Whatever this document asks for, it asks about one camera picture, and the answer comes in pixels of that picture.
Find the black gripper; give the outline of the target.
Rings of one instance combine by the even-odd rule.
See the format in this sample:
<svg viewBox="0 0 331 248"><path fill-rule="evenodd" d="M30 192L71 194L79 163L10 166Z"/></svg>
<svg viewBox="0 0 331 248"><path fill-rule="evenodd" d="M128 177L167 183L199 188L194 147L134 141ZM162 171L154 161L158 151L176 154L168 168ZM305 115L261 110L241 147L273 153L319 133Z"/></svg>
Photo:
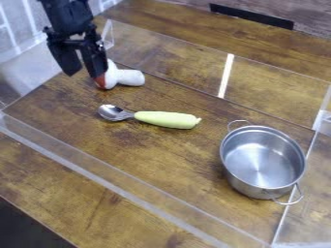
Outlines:
<svg viewBox="0 0 331 248"><path fill-rule="evenodd" d="M91 78L100 77L107 69L104 41L96 32L94 13L88 0L38 0L42 3L51 26L44 27L48 49L71 77L82 70L76 53L80 49Z"/></svg>

